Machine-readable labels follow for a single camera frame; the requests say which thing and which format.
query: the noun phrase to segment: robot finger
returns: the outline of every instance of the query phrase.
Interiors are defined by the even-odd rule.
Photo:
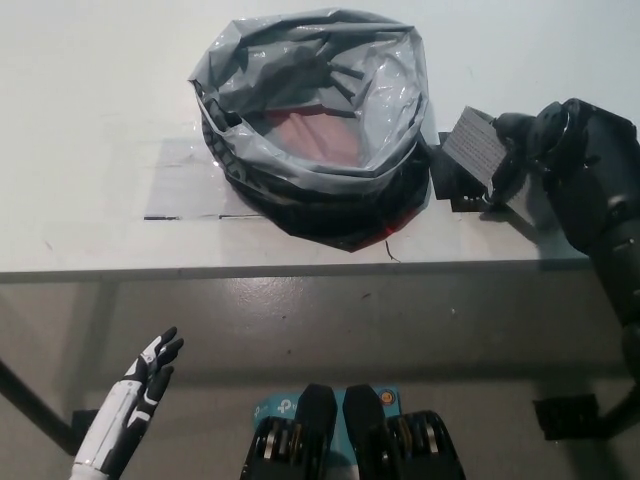
[[[140,354],[145,363],[150,367],[157,368],[156,360],[158,359],[158,356],[162,354],[163,349],[167,348],[167,344],[175,338],[177,333],[178,329],[176,327],[171,327],[162,335],[157,336]]]
[[[180,351],[183,345],[184,345],[184,339],[179,338],[175,342],[172,342],[169,345],[165,345],[164,347],[162,347],[162,349],[160,350],[160,353],[158,354],[158,359],[156,360],[157,367],[162,368],[165,365],[168,365],[171,362],[173,362],[178,356],[178,352]]]

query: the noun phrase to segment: gray plastic bag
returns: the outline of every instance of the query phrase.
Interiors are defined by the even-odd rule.
[[[342,196],[371,207],[405,162],[428,163],[418,146],[426,66],[412,26],[340,9],[236,20],[190,81],[227,178],[272,218],[264,202]]]

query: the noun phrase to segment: floor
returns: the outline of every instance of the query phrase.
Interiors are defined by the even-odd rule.
[[[152,337],[186,346],[123,478],[238,478],[253,406],[306,383],[395,384],[433,409],[469,479],[640,478],[640,427],[545,442],[531,401],[630,382],[590,271],[0,287],[0,355],[58,412],[100,404]],[[0,478],[65,479],[71,459],[0,398]]]

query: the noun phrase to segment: robotic arm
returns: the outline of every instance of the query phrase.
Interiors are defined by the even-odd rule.
[[[112,388],[76,455],[70,480],[120,478],[162,400],[184,341],[175,327],[157,337]]]
[[[582,100],[552,103],[537,117],[506,113],[493,121],[507,157],[488,200],[506,200],[525,170],[543,188],[569,243],[589,256],[622,325],[622,351],[635,387],[599,419],[611,437],[640,414],[640,144],[629,120]]]

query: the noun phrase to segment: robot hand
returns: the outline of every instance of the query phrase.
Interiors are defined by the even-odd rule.
[[[173,327],[138,356],[112,388],[84,438],[70,480],[120,478],[169,385],[183,339]]]

